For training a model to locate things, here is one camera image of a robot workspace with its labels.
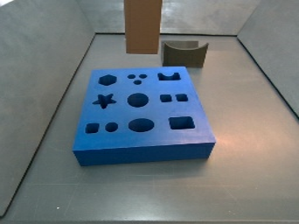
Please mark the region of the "orange rectangular gripper block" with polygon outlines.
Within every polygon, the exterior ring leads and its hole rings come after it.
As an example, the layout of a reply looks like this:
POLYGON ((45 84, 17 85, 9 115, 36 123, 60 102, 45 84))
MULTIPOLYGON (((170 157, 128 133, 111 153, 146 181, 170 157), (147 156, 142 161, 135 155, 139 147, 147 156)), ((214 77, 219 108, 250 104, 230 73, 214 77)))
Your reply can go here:
POLYGON ((163 0, 124 0, 126 52, 158 54, 163 0))

